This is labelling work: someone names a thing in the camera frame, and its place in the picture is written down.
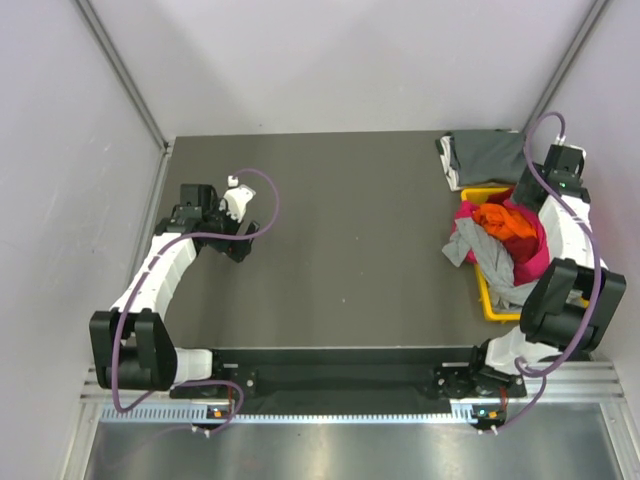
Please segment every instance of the floor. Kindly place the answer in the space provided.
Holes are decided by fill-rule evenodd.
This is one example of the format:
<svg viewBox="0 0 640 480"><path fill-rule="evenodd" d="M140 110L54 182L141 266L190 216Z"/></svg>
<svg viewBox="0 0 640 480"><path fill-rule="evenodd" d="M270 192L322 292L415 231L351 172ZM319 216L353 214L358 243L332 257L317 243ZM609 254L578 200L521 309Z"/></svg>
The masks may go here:
<svg viewBox="0 0 640 480"><path fill-rule="evenodd" d="M267 172L281 196L274 228L241 264L205 249L167 313L177 346L477 344L512 325L483 319L470 266L441 253L459 194L447 188L436 132L179 137L159 216L181 183L224 191L228 174ZM246 219L265 225L268 184Z"/></svg>

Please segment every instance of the orange cloth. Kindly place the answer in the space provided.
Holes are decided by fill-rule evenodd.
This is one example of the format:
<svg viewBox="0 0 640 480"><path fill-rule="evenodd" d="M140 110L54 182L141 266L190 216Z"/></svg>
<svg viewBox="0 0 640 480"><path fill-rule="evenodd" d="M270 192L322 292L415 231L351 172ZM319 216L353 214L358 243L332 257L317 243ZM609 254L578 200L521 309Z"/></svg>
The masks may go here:
<svg viewBox="0 0 640 480"><path fill-rule="evenodd" d="M533 227L520 212L497 205L484 203L473 212L473 220L481 225L489 235L501 242L517 236L520 238L537 238Z"/></svg>

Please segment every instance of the pink cloth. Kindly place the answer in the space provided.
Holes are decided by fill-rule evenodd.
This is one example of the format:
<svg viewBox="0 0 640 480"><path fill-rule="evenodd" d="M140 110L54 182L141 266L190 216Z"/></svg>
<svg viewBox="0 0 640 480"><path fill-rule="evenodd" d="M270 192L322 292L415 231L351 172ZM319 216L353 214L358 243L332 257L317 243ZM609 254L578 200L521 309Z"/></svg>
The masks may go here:
<svg viewBox="0 0 640 480"><path fill-rule="evenodd" d="M544 227L538 220L538 215L533 213L531 210L521 206L515 205L511 202L511 200L507 199L504 202L501 202L507 208L512 208L517 210L522 214L524 218L526 218L531 225L536 229L536 233L538 234L538 247L536 253L533 257L527 262L524 263L514 263L513 268L513 277L514 277L514 285L517 287L518 285L523 285L525 283L532 282L537 280L542 276L544 271L549 266L551 259L549 257L549 249L547 248L547 234L544 231ZM468 218L471 217L471 214L478 209L477 205L474 205L471 202L464 201L460 204L460 208L454 215L454 220L458 218ZM470 251L466 258L467 262L470 263L478 263L476 261L476 256L473 254L473 251Z"/></svg>

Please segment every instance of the gray cloth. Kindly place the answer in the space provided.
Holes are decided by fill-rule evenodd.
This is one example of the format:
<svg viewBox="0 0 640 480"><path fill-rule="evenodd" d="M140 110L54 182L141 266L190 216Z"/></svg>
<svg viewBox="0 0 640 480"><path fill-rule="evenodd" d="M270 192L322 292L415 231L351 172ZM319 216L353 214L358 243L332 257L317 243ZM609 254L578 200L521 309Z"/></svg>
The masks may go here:
<svg viewBox="0 0 640 480"><path fill-rule="evenodd" d="M460 185L518 183L526 167L524 134L500 130L456 130L451 134L451 168Z"/></svg>
<svg viewBox="0 0 640 480"><path fill-rule="evenodd" d="M478 266L489 284L493 306L500 310L512 310L514 306L524 305L537 282L515 287L513 259L504 245L490 236L472 218L460 218L456 220L456 231L451 234L449 243L443 247L442 253L459 267L469 250L473 250Z"/></svg>

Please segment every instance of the yellow bin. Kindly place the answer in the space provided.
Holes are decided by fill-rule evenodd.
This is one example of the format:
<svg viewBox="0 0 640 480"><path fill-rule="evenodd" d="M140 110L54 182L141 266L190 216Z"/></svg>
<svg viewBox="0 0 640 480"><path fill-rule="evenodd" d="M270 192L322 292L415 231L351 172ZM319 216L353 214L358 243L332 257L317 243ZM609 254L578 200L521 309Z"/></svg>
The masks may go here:
<svg viewBox="0 0 640 480"><path fill-rule="evenodd" d="M480 205L487 201L490 195L494 193L504 192L510 187L486 187L486 188L465 188L462 190L460 197L462 200L468 200L469 202ZM480 301L482 302L482 311L484 312L484 318L490 322L514 322L520 320L519 313L500 313L494 312L491 306L491 299L489 298L489 286L487 281L482 275L482 270L478 265L474 265L473 268L476 272L476 279L478 280L478 289L480 290Z"/></svg>

